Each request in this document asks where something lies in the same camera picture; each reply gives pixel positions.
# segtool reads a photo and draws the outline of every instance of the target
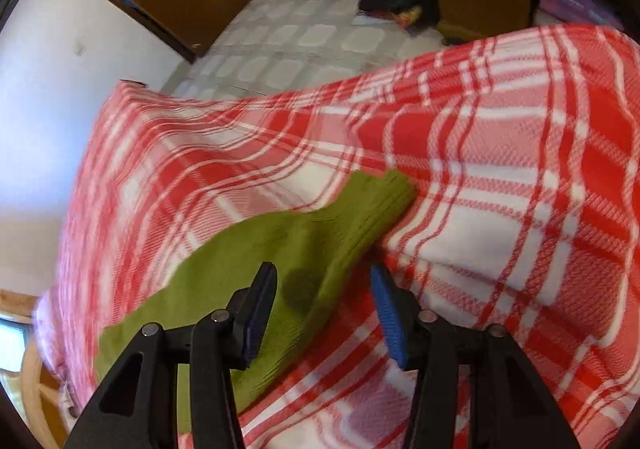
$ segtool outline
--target checkered bedspread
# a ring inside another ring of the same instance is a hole
[[[353,170],[397,168],[419,193],[380,242],[399,284],[453,323],[505,324],[581,445],[604,447],[640,391],[639,71],[626,36],[557,26],[267,98],[121,82],[38,308],[47,362],[85,404],[100,332],[196,247],[262,212],[322,207]],[[414,378],[388,359],[356,270],[324,334],[242,413],[245,442],[400,447]],[[459,409],[462,447],[468,400]]]

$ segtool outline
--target purple package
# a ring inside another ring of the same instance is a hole
[[[624,27],[602,0],[540,0],[540,10],[565,22]]]

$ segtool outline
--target blue gripper pad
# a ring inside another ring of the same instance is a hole
[[[411,292],[396,286],[385,265],[372,265],[370,280],[389,356],[399,368],[406,369],[409,362],[407,341],[420,312],[420,304]]]

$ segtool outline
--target plaid fabric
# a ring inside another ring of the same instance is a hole
[[[453,323],[505,324],[581,445],[604,447],[639,392],[639,68],[626,36],[557,26],[237,102],[122,82],[70,203],[47,360],[64,355],[86,403],[100,332],[196,247],[262,212],[322,207],[352,170],[392,167],[419,191],[380,243],[399,284]],[[365,276],[241,415],[249,447],[400,447],[415,376],[388,359]],[[467,416],[463,394],[459,447]]]

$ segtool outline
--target metal screw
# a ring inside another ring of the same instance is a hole
[[[433,310],[420,310],[420,313],[418,313],[418,319],[423,323],[434,323],[438,320],[438,314]]]
[[[224,321],[226,321],[229,318],[229,312],[227,312],[224,308],[220,309],[220,310],[215,310],[212,314],[211,314],[211,320],[214,323],[223,323]]]
[[[507,328],[501,324],[492,324],[489,326],[489,334],[494,337],[504,337],[507,333]]]
[[[142,334],[145,337],[151,337],[158,333],[160,327],[156,323],[149,323],[142,326]]]

